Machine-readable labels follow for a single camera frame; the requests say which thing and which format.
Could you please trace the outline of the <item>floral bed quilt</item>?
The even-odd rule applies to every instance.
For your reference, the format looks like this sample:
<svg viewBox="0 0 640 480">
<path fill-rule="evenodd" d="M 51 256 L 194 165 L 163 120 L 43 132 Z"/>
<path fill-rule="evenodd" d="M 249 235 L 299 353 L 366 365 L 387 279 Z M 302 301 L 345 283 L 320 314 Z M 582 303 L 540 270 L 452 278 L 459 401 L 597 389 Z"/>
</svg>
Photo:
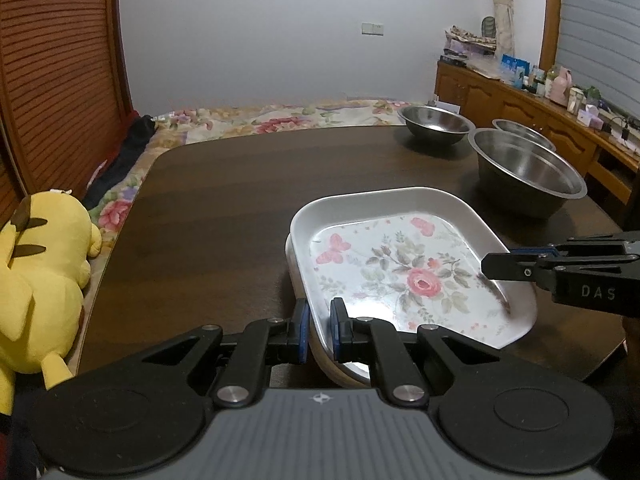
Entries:
<svg viewBox="0 0 640 480">
<path fill-rule="evenodd" d="M 155 133 L 127 177 L 113 186 L 88 210 L 102 235 L 100 254 L 90 261 L 90 282 L 85 291 L 84 317 L 66 361 L 78 370 L 82 346 L 96 301 L 96 293 L 115 246 L 118 234 L 153 162 L 173 148 L 205 141 L 258 136 L 280 131 L 357 126 L 398 126 L 403 121 L 398 110 L 405 101 L 389 99 L 349 99 L 305 105 L 270 104 L 246 107 L 185 108 L 152 117 Z"/>
</svg>

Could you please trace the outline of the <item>white wall switch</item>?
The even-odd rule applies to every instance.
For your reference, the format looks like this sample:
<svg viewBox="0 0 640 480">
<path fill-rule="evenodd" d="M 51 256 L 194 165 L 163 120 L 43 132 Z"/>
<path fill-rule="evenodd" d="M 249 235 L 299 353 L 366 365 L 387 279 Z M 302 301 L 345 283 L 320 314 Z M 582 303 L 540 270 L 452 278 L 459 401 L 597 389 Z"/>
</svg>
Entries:
<svg viewBox="0 0 640 480">
<path fill-rule="evenodd" d="M 361 24 L 361 33 L 363 34 L 363 36 L 382 37 L 384 35 L 384 25 L 383 24 L 363 22 Z"/>
</svg>

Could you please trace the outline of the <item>grey window blind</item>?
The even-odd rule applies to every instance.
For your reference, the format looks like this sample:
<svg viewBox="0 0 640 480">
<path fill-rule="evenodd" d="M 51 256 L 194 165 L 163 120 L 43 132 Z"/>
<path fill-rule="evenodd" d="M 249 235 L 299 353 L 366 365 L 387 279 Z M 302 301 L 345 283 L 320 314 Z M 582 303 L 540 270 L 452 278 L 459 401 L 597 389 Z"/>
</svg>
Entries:
<svg viewBox="0 0 640 480">
<path fill-rule="evenodd" d="M 594 87 L 624 115 L 639 117 L 639 0 L 561 0 L 555 62 L 574 84 Z"/>
</svg>

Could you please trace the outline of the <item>blue picture card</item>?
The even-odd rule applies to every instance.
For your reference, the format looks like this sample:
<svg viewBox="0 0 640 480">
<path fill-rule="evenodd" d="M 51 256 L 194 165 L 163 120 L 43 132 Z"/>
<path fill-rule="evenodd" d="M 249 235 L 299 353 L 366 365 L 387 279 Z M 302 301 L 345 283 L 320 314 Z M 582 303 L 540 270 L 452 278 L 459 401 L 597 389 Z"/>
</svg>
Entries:
<svg viewBox="0 0 640 480">
<path fill-rule="evenodd" d="M 503 82 L 509 86 L 521 88 L 524 78 L 529 75 L 530 65 L 529 62 L 521 58 L 514 58 L 514 56 L 503 53 L 499 70 Z"/>
</svg>

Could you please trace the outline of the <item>large steel bowl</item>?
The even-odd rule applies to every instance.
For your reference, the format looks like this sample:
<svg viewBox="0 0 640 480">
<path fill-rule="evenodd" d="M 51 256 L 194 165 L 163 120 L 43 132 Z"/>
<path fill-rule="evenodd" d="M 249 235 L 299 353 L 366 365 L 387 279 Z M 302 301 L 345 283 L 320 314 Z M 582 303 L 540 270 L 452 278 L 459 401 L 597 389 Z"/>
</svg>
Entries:
<svg viewBox="0 0 640 480">
<path fill-rule="evenodd" d="M 582 175 L 540 144 L 493 128 L 478 128 L 468 140 L 477 154 L 480 188 L 497 205 L 548 219 L 587 196 Z"/>
</svg>

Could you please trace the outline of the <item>pink thermos jug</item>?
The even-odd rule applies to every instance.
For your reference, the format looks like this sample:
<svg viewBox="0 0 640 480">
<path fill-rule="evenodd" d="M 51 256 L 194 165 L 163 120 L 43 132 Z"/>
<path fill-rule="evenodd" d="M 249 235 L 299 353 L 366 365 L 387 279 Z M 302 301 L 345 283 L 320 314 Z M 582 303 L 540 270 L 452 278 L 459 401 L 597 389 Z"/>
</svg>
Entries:
<svg viewBox="0 0 640 480">
<path fill-rule="evenodd" d="M 573 87 L 573 76 L 568 68 L 553 65 L 548 71 L 549 90 L 547 99 L 559 106 L 567 107 L 570 89 Z"/>
</svg>

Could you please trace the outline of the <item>yellow pikachu plush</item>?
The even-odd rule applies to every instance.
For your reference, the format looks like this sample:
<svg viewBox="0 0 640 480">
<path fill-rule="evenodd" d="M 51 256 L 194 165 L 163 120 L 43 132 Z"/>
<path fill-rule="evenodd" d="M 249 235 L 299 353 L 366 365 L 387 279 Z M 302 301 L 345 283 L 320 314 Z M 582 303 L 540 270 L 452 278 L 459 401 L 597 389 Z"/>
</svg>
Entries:
<svg viewBox="0 0 640 480">
<path fill-rule="evenodd" d="M 1 229 L 1 414 L 12 415 L 15 376 L 41 374 L 48 389 L 72 377 L 73 347 L 102 235 L 72 194 L 21 201 Z"/>
</svg>

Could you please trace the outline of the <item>wooden louvre wardrobe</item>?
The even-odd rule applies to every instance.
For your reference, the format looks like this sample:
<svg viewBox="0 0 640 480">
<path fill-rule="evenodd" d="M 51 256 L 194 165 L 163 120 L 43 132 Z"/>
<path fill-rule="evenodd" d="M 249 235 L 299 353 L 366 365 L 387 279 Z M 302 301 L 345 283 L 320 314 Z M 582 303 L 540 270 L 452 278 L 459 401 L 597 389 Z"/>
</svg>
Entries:
<svg viewBox="0 0 640 480">
<path fill-rule="evenodd" d="M 49 188 L 85 195 L 132 107 L 118 0 L 1 0 L 1 217 Z"/>
</svg>

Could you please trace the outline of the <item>floral white tray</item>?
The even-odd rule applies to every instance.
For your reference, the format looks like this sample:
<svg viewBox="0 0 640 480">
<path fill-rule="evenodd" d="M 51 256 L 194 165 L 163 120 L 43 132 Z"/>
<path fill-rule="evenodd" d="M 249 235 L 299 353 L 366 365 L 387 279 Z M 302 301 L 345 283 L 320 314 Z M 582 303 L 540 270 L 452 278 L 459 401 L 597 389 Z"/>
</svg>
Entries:
<svg viewBox="0 0 640 480">
<path fill-rule="evenodd" d="M 288 258 L 320 348 L 333 353 L 330 303 L 402 332 L 437 324 L 501 349 L 537 318 L 532 285 L 490 280 L 480 260 L 506 246 L 471 206 L 437 188 L 319 198 L 294 214 Z"/>
<path fill-rule="evenodd" d="M 295 297 L 297 300 L 307 301 L 304 284 L 297 266 L 291 235 L 288 235 L 285 241 L 285 255 L 286 260 L 288 260 L 288 274 L 290 274 Z M 325 374 L 327 378 L 331 379 L 332 382 L 335 382 L 343 388 L 356 389 L 370 387 L 368 378 L 357 377 L 345 365 L 335 364 L 332 361 L 331 357 L 322 347 L 318 333 L 314 328 L 314 319 L 312 318 L 312 315 L 309 315 L 308 333 L 310 352 L 319 365 L 320 370 L 322 370 L 322 373 Z"/>
</svg>

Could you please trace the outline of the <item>wooden sideboard cabinet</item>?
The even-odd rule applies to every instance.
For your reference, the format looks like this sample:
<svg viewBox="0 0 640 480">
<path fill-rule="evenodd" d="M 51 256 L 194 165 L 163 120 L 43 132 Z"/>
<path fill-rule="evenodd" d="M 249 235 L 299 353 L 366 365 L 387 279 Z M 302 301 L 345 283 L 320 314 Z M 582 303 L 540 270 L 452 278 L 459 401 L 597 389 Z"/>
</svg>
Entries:
<svg viewBox="0 0 640 480">
<path fill-rule="evenodd" d="M 532 128 L 623 205 L 639 196 L 639 156 L 612 134 L 582 125 L 549 100 L 442 61 L 437 63 L 434 93 L 460 107 L 460 113 L 479 127 L 507 119 Z"/>
</svg>

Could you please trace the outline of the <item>pink tissue box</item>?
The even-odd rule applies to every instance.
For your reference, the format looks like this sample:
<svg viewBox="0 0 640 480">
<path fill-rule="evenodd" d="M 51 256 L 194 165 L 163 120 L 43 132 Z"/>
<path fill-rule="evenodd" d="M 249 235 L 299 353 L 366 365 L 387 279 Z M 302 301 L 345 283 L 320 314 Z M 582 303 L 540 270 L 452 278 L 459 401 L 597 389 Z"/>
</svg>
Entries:
<svg viewBox="0 0 640 480">
<path fill-rule="evenodd" d="M 581 110 L 578 110 L 577 120 L 586 127 L 601 130 L 603 120 L 599 117 L 599 109 L 592 104 L 587 104 Z"/>
</svg>

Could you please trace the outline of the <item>white paper bag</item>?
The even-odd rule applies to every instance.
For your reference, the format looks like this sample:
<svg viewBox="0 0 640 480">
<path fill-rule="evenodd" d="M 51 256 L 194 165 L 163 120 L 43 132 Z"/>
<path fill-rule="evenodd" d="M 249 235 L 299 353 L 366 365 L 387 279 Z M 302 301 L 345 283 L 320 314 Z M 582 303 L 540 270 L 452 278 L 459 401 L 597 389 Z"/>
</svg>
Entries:
<svg viewBox="0 0 640 480">
<path fill-rule="evenodd" d="M 457 105 L 457 104 L 452 104 L 452 103 L 439 101 L 438 102 L 438 106 L 440 108 L 442 108 L 443 110 L 448 110 L 448 112 L 450 112 L 450 113 L 454 113 L 454 114 L 459 114 L 460 113 L 460 106 Z"/>
</svg>

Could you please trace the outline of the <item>dark clothes on bed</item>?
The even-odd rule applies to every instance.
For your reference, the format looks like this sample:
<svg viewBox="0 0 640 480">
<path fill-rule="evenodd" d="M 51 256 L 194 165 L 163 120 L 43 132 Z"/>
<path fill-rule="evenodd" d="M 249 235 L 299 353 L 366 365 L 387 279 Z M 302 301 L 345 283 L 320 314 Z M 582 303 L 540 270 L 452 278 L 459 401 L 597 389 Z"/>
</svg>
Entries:
<svg viewBox="0 0 640 480">
<path fill-rule="evenodd" d="M 88 210 L 98 206 L 102 197 L 127 177 L 149 140 L 154 136 L 155 129 L 155 122 L 149 115 L 137 117 L 134 120 L 115 159 L 89 185 L 81 201 Z"/>
</svg>

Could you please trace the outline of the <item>beige patterned curtain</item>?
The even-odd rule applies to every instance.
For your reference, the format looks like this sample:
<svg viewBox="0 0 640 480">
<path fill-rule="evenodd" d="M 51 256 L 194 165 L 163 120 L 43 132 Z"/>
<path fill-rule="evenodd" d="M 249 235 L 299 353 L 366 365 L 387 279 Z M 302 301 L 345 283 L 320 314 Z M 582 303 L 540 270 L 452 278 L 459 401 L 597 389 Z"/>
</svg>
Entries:
<svg viewBox="0 0 640 480">
<path fill-rule="evenodd" d="M 497 52 L 513 56 L 514 40 L 514 0 L 492 0 L 496 23 Z"/>
</svg>

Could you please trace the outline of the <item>stack of folded fabrics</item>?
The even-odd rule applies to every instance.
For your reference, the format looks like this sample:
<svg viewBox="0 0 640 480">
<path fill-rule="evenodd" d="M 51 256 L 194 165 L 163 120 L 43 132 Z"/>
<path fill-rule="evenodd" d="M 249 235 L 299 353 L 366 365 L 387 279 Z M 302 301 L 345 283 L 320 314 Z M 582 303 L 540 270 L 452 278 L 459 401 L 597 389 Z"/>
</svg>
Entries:
<svg viewBox="0 0 640 480">
<path fill-rule="evenodd" d="M 457 26 L 445 30 L 444 55 L 465 64 L 476 58 L 493 58 L 497 52 L 497 40 L 477 36 Z"/>
</svg>

